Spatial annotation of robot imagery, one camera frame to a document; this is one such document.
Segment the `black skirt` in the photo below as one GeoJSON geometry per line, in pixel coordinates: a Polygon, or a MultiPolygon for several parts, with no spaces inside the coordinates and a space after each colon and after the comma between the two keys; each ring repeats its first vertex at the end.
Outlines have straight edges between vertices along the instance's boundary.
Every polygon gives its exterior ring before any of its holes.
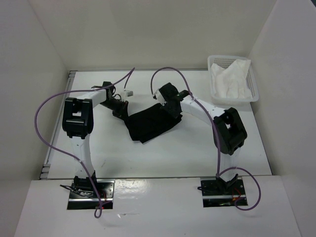
{"type": "Polygon", "coordinates": [[[161,104],[157,103],[143,111],[128,116],[124,123],[131,139],[144,144],[169,131],[181,120],[182,115],[174,118],[161,108],[161,104]]]}

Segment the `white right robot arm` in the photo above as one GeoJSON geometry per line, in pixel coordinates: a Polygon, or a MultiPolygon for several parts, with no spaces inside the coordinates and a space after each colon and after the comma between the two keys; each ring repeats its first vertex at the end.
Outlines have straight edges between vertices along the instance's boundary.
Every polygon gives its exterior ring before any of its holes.
{"type": "Polygon", "coordinates": [[[173,117],[188,113],[211,126],[218,150],[215,189],[222,194],[229,193],[238,178],[237,159],[247,138],[238,111],[216,107],[193,97],[187,90],[179,92],[171,83],[159,88],[153,97],[173,117]]]}

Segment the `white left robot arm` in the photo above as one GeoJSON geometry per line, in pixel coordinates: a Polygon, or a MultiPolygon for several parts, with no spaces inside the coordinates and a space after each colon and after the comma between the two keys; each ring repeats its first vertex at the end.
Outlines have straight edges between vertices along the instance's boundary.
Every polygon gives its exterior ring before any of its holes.
{"type": "Polygon", "coordinates": [[[113,116],[119,119],[125,119],[128,116],[128,102],[116,99],[115,89],[115,86],[105,81],[102,86],[95,86],[91,92],[82,96],[66,98],[64,103],[62,128],[71,141],[75,161],[78,163],[72,189],[78,193],[82,192],[89,198],[98,193],[89,144],[94,128],[93,109],[102,105],[110,109],[113,116]]]}

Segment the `white skirt in basket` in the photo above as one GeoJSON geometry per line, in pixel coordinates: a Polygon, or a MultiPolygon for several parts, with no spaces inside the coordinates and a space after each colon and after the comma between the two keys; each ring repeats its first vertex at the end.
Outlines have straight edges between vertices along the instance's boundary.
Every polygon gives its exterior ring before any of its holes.
{"type": "Polygon", "coordinates": [[[213,63],[210,72],[214,95],[224,99],[252,99],[252,93],[246,83],[250,64],[251,60],[236,59],[224,69],[213,63]]]}

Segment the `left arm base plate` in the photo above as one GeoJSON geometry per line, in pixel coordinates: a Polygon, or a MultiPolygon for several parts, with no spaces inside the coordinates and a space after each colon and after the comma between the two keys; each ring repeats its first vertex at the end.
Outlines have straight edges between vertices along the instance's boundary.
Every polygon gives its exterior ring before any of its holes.
{"type": "MultiPolygon", "coordinates": [[[[60,185],[60,187],[68,190],[68,210],[95,210],[99,207],[99,198],[95,191],[75,188],[74,184],[60,185]]],[[[113,209],[113,197],[114,197],[114,180],[100,179],[97,180],[96,188],[98,195],[102,202],[102,209],[113,209]]]]}

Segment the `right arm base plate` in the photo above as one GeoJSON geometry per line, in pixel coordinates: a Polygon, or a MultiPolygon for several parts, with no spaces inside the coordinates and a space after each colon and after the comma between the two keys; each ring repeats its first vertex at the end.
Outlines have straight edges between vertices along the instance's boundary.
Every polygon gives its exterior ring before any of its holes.
{"type": "Polygon", "coordinates": [[[237,206],[248,206],[241,178],[224,191],[220,189],[215,178],[201,179],[197,189],[201,192],[204,208],[234,206],[235,201],[237,201],[237,206]]]}

